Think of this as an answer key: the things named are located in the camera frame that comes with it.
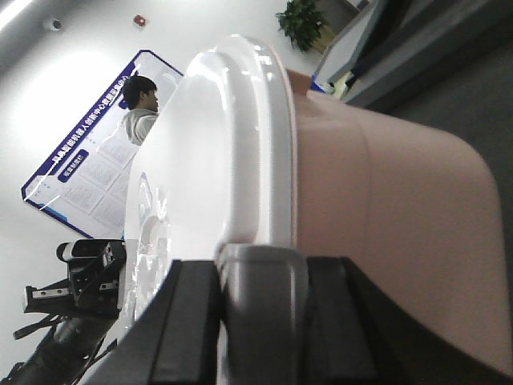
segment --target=ceiling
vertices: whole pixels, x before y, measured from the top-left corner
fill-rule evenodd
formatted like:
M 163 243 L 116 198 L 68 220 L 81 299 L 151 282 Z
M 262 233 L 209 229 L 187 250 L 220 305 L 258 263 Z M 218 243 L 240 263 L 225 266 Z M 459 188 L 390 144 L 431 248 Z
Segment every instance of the ceiling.
M 11 0 L 0 0 L 0 10 Z M 5 28 L 0 30 L 0 77 L 24 56 L 45 35 L 45 21 L 57 18 L 66 27 L 65 17 L 80 5 L 78 0 L 35 0 Z

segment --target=potted plant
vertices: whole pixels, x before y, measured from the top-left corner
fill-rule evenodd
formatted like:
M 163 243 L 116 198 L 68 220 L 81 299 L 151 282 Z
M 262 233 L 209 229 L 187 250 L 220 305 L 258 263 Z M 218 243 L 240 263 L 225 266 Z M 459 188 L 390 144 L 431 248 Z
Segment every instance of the potted plant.
M 289 0 L 286 10 L 277 13 L 276 17 L 280 30 L 299 51 L 313 47 L 322 53 L 335 38 L 322 12 L 317 10 L 315 0 Z

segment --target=gray jacket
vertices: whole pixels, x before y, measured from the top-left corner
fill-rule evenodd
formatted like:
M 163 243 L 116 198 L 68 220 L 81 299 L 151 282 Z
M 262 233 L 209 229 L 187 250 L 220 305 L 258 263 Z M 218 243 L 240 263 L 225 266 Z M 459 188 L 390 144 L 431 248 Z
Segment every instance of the gray jacket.
M 140 146 L 158 117 L 159 114 L 154 111 L 134 108 L 123 117 L 121 124 L 127 130 L 128 139 Z

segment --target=white wall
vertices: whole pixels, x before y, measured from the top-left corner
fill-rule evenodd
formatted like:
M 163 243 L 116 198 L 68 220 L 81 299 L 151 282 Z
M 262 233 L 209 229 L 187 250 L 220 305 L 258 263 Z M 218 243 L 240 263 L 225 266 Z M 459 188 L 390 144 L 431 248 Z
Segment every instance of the white wall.
M 80 238 L 23 203 L 20 187 L 140 49 L 150 49 L 184 71 L 196 53 L 214 46 L 225 35 L 246 34 L 272 45 L 287 67 L 312 74 L 321 56 L 293 51 L 277 30 L 274 14 L 282 11 L 285 3 L 83 1 L 61 20 L 61 31 L 45 32 L 16 67 L 0 75 L 0 378 L 14 363 L 27 360 L 46 333 L 40 331 L 17 342 L 12 339 L 12 331 L 42 317 L 22 313 L 23 288 L 65 278 L 66 266 L 55 258 L 55 248 Z M 142 30 L 132 23 L 136 14 L 149 21 Z

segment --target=pink plastic housing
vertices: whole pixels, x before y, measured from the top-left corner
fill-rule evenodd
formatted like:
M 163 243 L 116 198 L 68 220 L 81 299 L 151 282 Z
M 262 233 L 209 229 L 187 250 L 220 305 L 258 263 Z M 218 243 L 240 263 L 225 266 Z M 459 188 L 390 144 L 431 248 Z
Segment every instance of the pink plastic housing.
M 423 325 L 513 374 L 499 196 L 482 158 L 447 132 L 294 96 L 297 248 L 350 257 Z

